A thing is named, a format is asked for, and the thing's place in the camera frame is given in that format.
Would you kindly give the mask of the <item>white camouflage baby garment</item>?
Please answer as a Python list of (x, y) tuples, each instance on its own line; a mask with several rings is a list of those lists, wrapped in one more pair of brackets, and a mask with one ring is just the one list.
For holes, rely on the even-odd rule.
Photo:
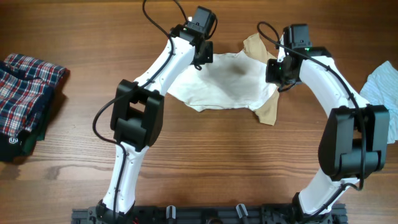
[(240, 52), (214, 54), (200, 71), (188, 67), (168, 93), (197, 112), (246, 108), (260, 123), (273, 126), (279, 93), (266, 82), (266, 62), (274, 58), (256, 33), (243, 41)]

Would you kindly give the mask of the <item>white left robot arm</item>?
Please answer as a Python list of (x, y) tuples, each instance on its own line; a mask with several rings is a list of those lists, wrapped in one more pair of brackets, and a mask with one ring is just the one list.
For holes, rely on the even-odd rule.
[(116, 146), (116, 158), (109, 189), (96, 206), (101, 222), (134, 220), (136, 182), (145, 153), (162, 130), (165, 95), (185, 69), (201, 70), (213, 61), (210, 38), (217, 24), (214, 12), (197, 7), (192, 19), (166, 34), (167, 45), (150, 68), (133, 82), (122, 80), (114, 99), (104, 105), (104, 109), (113, 107), (110, 143)]

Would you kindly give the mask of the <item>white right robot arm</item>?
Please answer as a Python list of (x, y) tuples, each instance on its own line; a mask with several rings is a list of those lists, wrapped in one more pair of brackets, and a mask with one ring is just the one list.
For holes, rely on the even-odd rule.
[(308, 86), (328, 118), (318, 147), (320, 168), (295, 199), (302, 218), (324, 215), (349, 188), (361, 191), (364, 181), (384, 167), (389, 111), (355, 91), (331, 53), (313, 46), (308, 25), (285, 27), (274, 45), (279, 54), (267, 62), (266, 81), (280, 93)]

